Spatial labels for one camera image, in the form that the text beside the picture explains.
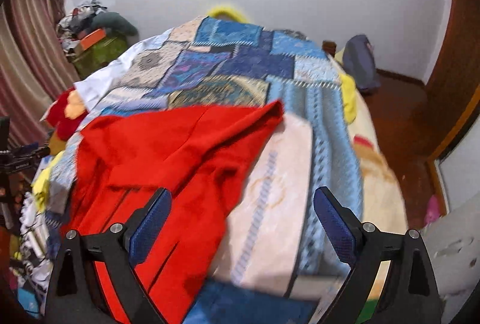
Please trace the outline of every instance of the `blue gripper pad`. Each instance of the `blue gripper pad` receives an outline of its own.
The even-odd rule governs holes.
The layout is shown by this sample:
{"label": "blue gripper pad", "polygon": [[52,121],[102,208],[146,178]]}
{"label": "blue gripper pad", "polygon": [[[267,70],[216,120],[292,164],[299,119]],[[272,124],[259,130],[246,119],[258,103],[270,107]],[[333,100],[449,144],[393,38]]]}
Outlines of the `blue gripper pad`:
{"label": "blue gripper pad", "polygon": [[130,238],[128,250],[130,266],[135,267],[147,259],[148,253],[164,226],[171,208],[172,194],[168,190],[163,190],[162,194],[150,206],[145,218]]}
{"label": "blue gripper pad", "polygon": [[[325,190],[325,187],[316,189],[313,195],[313,208],[338,258],[341,262],[347,263],[351,268],[357,260],[356,247],[358,242],[339,214],[339,211],[345,208],[342,208],[330,191],[328,191],[328,194],[331,196],[331,199],[327,197],[327,194],[323,192],[323,190]],[[331,201],[336,202],[337,209]]]}

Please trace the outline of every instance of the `striped curtain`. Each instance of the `striped curtain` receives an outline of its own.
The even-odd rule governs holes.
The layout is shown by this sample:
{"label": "striped curtain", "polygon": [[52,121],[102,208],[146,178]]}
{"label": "striped curtain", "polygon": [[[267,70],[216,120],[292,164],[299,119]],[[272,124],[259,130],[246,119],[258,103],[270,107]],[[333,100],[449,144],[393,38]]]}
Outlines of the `striped curtain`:
{"label": "striped curtain", "polygon": [[79,80],[57,39],[63,16],[64,0],[6,0],[0,8],[0,114],[10,116],[10,146],[43,142],[39,119]]}

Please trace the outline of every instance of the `silver bolt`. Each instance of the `silver bolt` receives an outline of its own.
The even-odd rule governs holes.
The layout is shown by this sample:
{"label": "silver bolt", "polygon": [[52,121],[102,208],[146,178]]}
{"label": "silver bolt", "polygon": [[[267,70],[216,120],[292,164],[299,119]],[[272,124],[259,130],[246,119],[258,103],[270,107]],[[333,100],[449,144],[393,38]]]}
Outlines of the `silver bolt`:
{"label": "silver bolt", "polygon": [[420,233],[418,233],[418,231],[416,231],[414,229],[409,230],[409,235],[410,235],[411,238],[419,238],[420,237]]}
{"label": "silver bolt", "polygon": [[75,230],[69,230],[67,232],[67,234],[65,235],[65,237],[69,240],[73,239],[75,236],[77,235],[77,232],[75,232]]}
{"label": "silver bolt", "polygon": [[364,223],[363,224],[363,229],[366,231],[366,232],[373,232],[375,230],[375,225],[372,224],[372,223]]}
{"label": "silver bolt", "polygon": [[115,223],[115,224],[113,224],[113,225],[110,227],[110,231],[111,231],[112,233],[118,233],[118,232],[120,232],[122,229],[123,229],[123,226],[121,225],[121,223]]}

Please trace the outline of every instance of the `brown floor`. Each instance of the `brown floor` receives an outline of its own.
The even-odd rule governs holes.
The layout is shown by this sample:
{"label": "brown floor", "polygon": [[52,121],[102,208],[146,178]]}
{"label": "brown floor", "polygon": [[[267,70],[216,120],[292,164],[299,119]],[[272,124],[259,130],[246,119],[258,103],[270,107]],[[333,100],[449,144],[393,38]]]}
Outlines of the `brown floor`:
{"label": "brown floor", "polygon": [[414,143],[429,130],[415,122],[415,112],[426,103],[423,87],[380,76],[382,86],[365,101],[377,132],[380,150],[402,189],[410,228],[422,228],[427,202],[434,193],[425,155],[415,154]]}

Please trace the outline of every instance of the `pink object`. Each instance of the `pink object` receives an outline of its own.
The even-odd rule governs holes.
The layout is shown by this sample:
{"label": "pink object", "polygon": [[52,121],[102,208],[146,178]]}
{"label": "pink object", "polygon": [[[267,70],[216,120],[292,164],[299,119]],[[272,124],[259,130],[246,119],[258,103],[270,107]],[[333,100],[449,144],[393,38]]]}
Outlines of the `pink object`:
{"label": "pink object", "polygon": [[425,215],[425,225],[437,221],[440,218],[440,205],[437,197],[432,195],[428,201],[427,213]]}

